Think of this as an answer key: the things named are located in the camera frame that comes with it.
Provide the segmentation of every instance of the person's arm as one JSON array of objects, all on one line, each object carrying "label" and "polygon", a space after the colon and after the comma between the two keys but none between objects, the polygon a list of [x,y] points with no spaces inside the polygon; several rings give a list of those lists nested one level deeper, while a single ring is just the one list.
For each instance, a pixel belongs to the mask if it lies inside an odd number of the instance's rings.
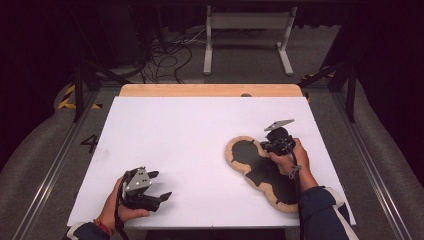
[{"label": "person's arm", "polygon": [[[74,225],[63,237],[63,240],[71,240],[77,237],[80,240],[103,240],[109,239],[115,232],[115,204],[116,197],[122,178],[118,179],[103,206],[103,210],[99,217],[93,222],[79,223]],[[118,207],[118,215],[122,223],[125,224],[130,219],[148,217],[149,211],[145,209],[129,209],[123,205]]]},{"label": "person's arm", "polygon": [[[306,239],[358,239],[349,223],[349,212],[343,198],[333,189],[318,186],[309,166],[309,157],[299,139],[295,138],[293,153],[300,165],[299,181],[302,192],[299,208],[305,224]],[[289,155],[269,154],[284,171],[293,170]]]}]

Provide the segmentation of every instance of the dark floor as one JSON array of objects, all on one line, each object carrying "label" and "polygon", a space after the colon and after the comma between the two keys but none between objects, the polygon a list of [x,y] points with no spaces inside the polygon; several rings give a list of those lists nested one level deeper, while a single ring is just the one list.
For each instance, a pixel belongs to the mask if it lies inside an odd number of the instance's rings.
[{"label": "dark floor", "polygon": [[[199,84],[298,83],[304,75],[318,71],[337,32],[336,27],[294,29],[287,49],[295,72],[292,77],[285,76],[275,49],[276,40],[281,38],[276,31],[251,34],[258,36],[220,33],[214,41],[211,76],[202,75],[205,45],[191,45],[192,58],[177,74],[186,83]],[[187,49],[174,56],[178,64],[190,58]],[[173,61],[169,58],[162,63],[171,65]],[[174,70],[159,69],[161,75],[171,76]],[[139,75],[130,80],[142,82]],[[175,82],[173,77],[158,80]],[[356,122],[352,124],[341,109],[344,90],[330,93],[326,83],[322,79],[304,91],[311,95],[312,112],[346,189],[357,222],[353,227],[356,234],[360,239],[423,239],[423,188],[369,106],[361,86],[357,86]],[[10,158],[0,174],[0,239],[12,239],[15,233],[15,239],[60,239],[66,232],[69,213],[92,156],[90,146],[81,142],[93,134],[101,135],[113,97],[119,93],[113,82],[103,86],[98,93],[85,94],[88,104],[103,104],[101,109],[89,109],[76,124],[72,122],[74,110],[57,109]],[[64,86],[58,93],[55,106],[66,90]],[[63,165],[55,165],[61,159]],[[145,239],[146,235],[146,231],[131,229],[128,233],[131,239]],[[298,229],[287,229],[286,236],[298,239]]]}]

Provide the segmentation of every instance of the white board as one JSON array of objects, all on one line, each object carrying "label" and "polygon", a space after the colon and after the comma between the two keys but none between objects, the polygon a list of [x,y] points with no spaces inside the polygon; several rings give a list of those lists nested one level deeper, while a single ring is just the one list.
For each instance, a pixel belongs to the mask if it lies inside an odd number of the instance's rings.
[{"label": "white board", "polygon": [[[116,180],[145,166],[159,171],[146,194],[172,191],[150,217],[126,227],[143,229],[262,228],[298,226],[297,214],[275,210],[262,192],[226,162],[224,150],[237,136],[266,141],[276,120],[301,139],[320,185],[345,199],[309,105],[303,97],[117,97],[105,123],[68,226],[96,218]],[[355,220],[350,212],[351,223]]]}]

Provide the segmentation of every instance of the jacket sleeve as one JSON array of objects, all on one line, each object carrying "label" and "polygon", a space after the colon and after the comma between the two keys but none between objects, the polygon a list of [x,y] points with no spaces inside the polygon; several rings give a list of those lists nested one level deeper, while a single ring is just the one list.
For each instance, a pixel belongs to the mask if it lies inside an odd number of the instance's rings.
[{"label": "jacket sleeve", "polygon": [[109,235],[92,222],[77,223],[68,230],[62,240],[109,240]]},{"label": "jacket sleeve", "polygon": [[332,188],[314,187],[299,201],[306,239],[358,239],[343,198]]}]

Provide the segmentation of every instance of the metal stand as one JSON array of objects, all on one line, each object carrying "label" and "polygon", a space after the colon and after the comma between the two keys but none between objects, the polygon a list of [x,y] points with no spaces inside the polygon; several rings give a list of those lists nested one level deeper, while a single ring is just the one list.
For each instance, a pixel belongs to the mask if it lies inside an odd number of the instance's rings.
[{"label": "metal stand", "polygon": [[297,8],[284,13],[213,13],[208,6],[206,17],[206,52],[203,74],[212,73],[212,29],[283,29],[284,38],[277,42],[278,53],[288,76],[293,75],[286,53],[287,42],[296,16]]}]

